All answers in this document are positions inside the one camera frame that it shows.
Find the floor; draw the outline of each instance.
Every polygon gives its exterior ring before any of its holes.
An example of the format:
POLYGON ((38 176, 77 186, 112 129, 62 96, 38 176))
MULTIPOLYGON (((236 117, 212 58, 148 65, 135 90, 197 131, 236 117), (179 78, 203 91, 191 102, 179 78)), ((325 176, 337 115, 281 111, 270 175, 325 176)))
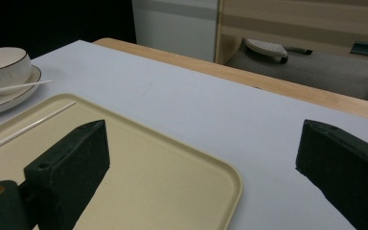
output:
POLYGON ((226 65, 368 101, 368 60, 285 48, 288 62, 281 64, 243 44, 226 65))

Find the bowl rim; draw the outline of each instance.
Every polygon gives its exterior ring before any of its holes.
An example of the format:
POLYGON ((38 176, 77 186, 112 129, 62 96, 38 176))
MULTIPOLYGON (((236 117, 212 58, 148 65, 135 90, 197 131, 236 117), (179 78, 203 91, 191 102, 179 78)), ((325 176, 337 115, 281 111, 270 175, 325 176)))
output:
POLYGON ((0 49, 5 49, 5 48, 13 48, 13 49, 22 50, 22 51, 25 52, 25 55, 22 58, 20 58, 19 60, 15 61, 14 63, 11 63, 11 64, 8 64, 8 65, 5 65, 5 66, 0 67, 0 69, 8 68, 8 67, 10 67, 12 65, 15 65, 16 63, 22 61, 23 59, 25 59, 28 56, 28 52, 26 50, 22 49, 22 48, 18 48, 18 47, 0 47, 0 49))

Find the tabletop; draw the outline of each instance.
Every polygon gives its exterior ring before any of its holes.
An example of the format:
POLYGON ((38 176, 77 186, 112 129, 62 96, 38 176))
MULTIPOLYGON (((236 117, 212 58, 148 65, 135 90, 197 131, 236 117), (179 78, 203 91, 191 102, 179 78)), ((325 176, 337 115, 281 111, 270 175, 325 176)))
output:
POLYGON ((306 119, 368 142, 368 103, 112 39, 96 43, 76 41, 33 59, 53 82, 0 113, 0 124, 75 94, 234 166, 244 187, 230 229, 354 229, 295 170, 295 158, 306 119), (246 80, 231 80, 239 75, 246 80))

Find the white table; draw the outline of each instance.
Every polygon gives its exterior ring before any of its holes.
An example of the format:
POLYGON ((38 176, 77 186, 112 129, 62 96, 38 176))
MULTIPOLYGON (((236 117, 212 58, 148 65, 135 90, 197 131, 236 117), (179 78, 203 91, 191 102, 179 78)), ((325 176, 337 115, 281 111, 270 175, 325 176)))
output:
POLYGON ((45 99, 71 93, 208 152, 241 173, 231 229, 354 229, 295 170, 311 119, 368 142, 368 119, 152 59, 77 41, 33 60, 44 80, 0 124, 45 99))

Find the wall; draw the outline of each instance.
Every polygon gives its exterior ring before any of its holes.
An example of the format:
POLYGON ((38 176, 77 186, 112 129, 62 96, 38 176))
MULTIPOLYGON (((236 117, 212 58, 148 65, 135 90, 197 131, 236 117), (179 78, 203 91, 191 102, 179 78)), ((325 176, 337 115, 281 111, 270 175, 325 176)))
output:
POLYGON ((218 0, 132 0, 137 43, 214 60, 218 0))

